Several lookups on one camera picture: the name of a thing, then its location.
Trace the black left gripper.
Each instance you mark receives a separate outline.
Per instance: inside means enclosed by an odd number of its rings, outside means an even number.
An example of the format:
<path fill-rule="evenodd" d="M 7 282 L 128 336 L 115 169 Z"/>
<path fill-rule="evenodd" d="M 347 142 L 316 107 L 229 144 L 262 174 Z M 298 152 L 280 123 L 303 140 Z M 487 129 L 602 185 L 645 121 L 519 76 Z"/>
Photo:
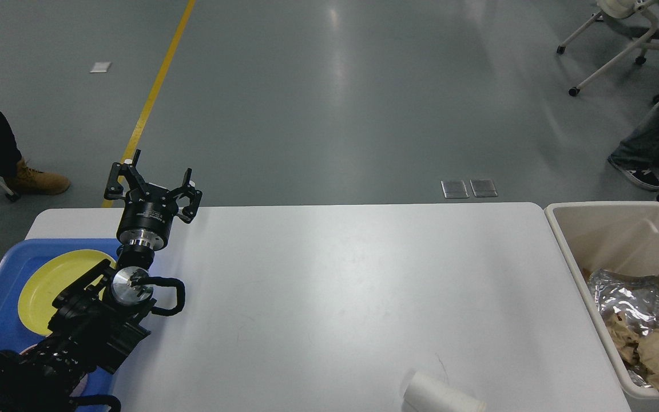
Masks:
<path fill-rule="evenodd" d="M 117 229 L 122 245 L 141 245 L 159 251 L 168 245 L 173 219 L 190 224 L 198 213 L 203 193 L 192 180 L 193 170 L 186 169 L 180 187 L 168 191 L 161 198 L 157 186 L 147 183 L 136 169 L 141 150 L 131 159 L 112 163 L 106 186 L 105 200 L 123 200 L 125 208 Z M 180 199 L 188 199 L 183 207 Z"/>

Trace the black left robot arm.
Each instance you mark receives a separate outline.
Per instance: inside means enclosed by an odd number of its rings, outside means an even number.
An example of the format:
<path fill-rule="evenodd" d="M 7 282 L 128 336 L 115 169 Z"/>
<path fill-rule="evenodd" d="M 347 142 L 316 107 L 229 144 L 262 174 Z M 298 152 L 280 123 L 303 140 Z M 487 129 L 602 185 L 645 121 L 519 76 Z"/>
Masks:
<path fill-rule="evenodd" d="M 110 169 L 104 198 L 125 208 L 117 229 L 120 247 L 114 264 L 102 260 L 55 298 L 50 334 L 24 354 L 0 350 L 0 411 L 76 411 L 99 405 L 120 411 L 110 394 L 75 395 L 96 369 L 117 372 L 150 331 L 147 315 L 173 316 L 185 308 L 180 279 L 149 273 L 157 251 L 168 245 L 174 218 L 191 223 L 203 193 L 191 168 L 180 186 L 146 182 L 137 170 L 140 151 Z"/>

